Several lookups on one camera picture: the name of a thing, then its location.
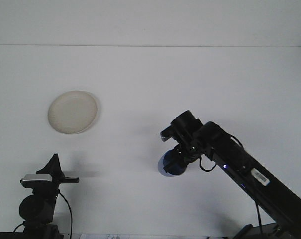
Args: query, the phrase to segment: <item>round plate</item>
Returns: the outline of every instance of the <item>round plate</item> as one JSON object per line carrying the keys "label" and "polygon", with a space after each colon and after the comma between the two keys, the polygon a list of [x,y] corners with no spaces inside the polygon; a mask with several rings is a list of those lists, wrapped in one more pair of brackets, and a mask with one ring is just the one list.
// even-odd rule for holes
{"label": "round plate", "polygon": [[48,111],[50,125],[60,133],[80,133],[87,129],[97,114],[93,96],[85,91],[69,91],[51,104]]}

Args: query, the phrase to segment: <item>paper plate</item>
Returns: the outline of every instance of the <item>paper plate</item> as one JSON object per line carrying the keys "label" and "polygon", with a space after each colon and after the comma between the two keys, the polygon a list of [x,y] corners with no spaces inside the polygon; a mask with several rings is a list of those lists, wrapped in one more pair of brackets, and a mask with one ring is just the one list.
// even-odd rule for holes
{"label": "paper plate", "polygon": [[60,133],[73,134],[86,130],[97,114],[97,104],[85,91],[69,91],[56,98],[48,111],[50,125]]}

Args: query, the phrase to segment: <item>black stand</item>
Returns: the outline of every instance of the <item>black stand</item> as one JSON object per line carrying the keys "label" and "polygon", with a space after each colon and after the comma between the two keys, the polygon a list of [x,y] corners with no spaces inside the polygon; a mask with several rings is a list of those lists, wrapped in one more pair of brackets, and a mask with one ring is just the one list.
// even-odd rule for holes
{"label": "black stand", "polygon": [[0,232],[0,239],[63,239],[57,225],[45,225],[41,229],[24,230],[22,233]]}
{"label": "black stand", "polygon": [[260,234],[260,227],[252,224],[246,225],[233,239],[294,239],[287,231],[281,230],[277,223],[270,223],[262,226],[263,236]]}
{"label": "black stand", "polygon": [[60,234],[58,226],[54,224],[47,224],[40,229],[24,229],[23,239],[63,239]]}

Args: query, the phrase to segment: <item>wire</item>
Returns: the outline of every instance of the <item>wire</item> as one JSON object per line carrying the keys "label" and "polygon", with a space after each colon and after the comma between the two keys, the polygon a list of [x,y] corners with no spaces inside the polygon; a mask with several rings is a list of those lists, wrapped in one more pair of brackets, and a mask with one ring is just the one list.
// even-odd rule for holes
{"label": "wire", "polygon": [[200,169],[202,169],[204,172],[211,172],[212,170],[215,169],[216,163],[215,163],[215,165],[212,167],[212,169],[205,169],[205,168],[202,166],[202,157],[200,156],[199,159],[200,159],[200,161],[199,161],[199,167],[200,167]]}
{"label": "wire", "polygon": [[260,209],[259,209],[259,204],[255,201],[255,206],[256,206],[256,212],[258,214],[258,220],[259,220],[259,226],[260,226],[260,233],[262,238],[264,239],[264,234],[263,234],[263,229],[262,229],[262,222],[261,222],[261,215],[260,215]]}
{"label": "wire", "polygon": [[[241,142],[233,135],[228,134],[231,138],[233,138],[240,146],[242,149],[244,149],[243,144],[241,144]],[[261,237],[264,239],[264,234],[263,234],[263,229],[262,229],[262,222],[261,222],[261,215],[260,215],[260,209],[259,209],[259,204],[257,203],[257,193],[256,193],[256,184],[255,184],[255,180],[253,180],[253,186],[254,186],[254,197],[255,197],[255,206],[256,206],[256,213],[258,215],[258,221],[259,221],[259,228],[260,228],[260,234]]]}
{"label": "wire", "polygon": [[23,225],[23,223],[19,224],[16,226],[16,228],[13,230],[13,232],[15,232],[19,227],[21,227]]}
{"label": "wire", "polygon": [[228,133],[228,135],[229,135],[231,138],[234,138],[235,141],[241,146],[241,148],[244,149],[243,144],[241,144],[241,142],[240,142],[236,137],[234,137],[233,135],[231,135],[231,134],[229,134],[229,133]]}
{"label": "wire", "polygon": [[62,198],[65,200],[65,202],[67,203],[67,206],[69,207],[70,210],[70,215],[71,215],[71,232],[70,232],[70,239],[72,239],[72,232],[73,232],[73,214],[72,214],[72,209],[71,206],[69,204],[69,202],[66,200],[66,198],[64,197],[64,195],[59,191],[59,194],[62,196]]}

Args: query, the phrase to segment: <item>white table surface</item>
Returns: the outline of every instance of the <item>white table surface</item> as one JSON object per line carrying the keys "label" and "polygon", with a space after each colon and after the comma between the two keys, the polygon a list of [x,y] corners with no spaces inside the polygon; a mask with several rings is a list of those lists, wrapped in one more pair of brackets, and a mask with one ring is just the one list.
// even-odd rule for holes
{"label": "white table surface", "polygon": [[[70,90],[91,92],[99,106],[97,122],[76,135],[47,121]],[[0,46],[0,231],[22,222],[31,190],[20,178],[54,153],[80,177],[60,186],[75,233],[222,236],[257,224],[253,201],[221,169],[158,172],[176,145],[159,132],[188,109],[237,136],[301,197],[301,48]],[[61,198],[54,222],[69,230]]]}

